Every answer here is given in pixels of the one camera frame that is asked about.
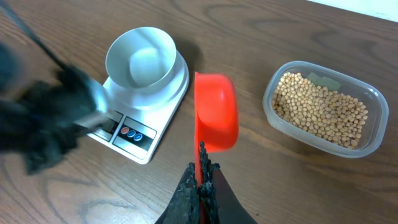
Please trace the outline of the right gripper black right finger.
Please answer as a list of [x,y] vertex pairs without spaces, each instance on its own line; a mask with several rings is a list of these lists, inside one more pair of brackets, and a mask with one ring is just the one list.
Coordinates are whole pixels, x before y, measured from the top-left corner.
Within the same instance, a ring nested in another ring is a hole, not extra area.
[[208,157],[203,141],[200,143],[200,162],[203,183],[199,186],[199,193],[204,205],[205,223],[256,224],[235,196],[220,165]]

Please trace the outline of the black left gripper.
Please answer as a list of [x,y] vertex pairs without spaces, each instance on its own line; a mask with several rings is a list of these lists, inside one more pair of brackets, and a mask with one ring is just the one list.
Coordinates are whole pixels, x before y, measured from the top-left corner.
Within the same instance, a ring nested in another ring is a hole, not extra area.
[[94,131],[109,113],[109,96],[96,80],[70,67],[57,71],[58,85],[36,81],[30,87],[35,131],[31,146],[76,146],[78,138]]

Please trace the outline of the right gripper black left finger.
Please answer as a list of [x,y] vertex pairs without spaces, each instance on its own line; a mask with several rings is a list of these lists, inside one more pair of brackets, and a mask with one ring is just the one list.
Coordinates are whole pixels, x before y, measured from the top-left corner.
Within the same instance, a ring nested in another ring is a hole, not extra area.
[[200,200],[195,179],[195,165],[190,162],[175,192],[155,224],[199,224]]

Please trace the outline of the white digital kitchen scale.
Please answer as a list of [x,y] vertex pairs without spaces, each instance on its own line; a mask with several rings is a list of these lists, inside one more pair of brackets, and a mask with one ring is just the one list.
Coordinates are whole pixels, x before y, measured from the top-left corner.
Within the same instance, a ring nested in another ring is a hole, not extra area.
[[149,95],[132,93],[108,78],[103,87],[111,110],[104,126],[89,137],[139,164],[148,163],[188,88],[189,71],[179,52],[174,69],[172,81]]

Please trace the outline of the red plastic scoop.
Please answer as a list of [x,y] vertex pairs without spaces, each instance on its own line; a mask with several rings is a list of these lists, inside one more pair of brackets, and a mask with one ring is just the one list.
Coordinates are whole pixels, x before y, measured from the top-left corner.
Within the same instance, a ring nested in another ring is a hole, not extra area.
[[[232,81],[219,73],[198,73],[194,80],[195,107],[195,179],[203,183],[200,162],[200,143],[205,143],[208,153],[231,149],[238,139],[238,108]],[[204,205],[200,200],[200,223],[204,221]]]

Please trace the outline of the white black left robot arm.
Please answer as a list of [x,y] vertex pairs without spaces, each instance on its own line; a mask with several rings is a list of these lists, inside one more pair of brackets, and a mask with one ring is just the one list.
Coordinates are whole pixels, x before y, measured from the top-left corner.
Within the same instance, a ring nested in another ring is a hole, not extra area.
[[1,152],[19,153],[29,175],[61,162],[110,109],[102,85],[80,69],[69,65],[54,75],[57,84],[36,80],[17,98],[1,100]]

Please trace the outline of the grey plastic bowl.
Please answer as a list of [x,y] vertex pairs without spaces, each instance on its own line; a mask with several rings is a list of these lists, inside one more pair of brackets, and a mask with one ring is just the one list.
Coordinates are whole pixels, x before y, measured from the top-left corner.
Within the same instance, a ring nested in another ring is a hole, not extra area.
[[177,48],[173,38],[155,27],[125,32],[110,46],[105,67],[117,85],[152,93],[173,79]]

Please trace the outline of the clear container of soybeans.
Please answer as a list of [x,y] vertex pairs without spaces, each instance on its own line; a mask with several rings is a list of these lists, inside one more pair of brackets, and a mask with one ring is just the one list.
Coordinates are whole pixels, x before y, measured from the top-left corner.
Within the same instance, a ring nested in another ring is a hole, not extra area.
[[288,62],[275,72],[262,105],[272,127],[345,158],[376,151],[389,116],[385,97],[373,86],[304,61]]

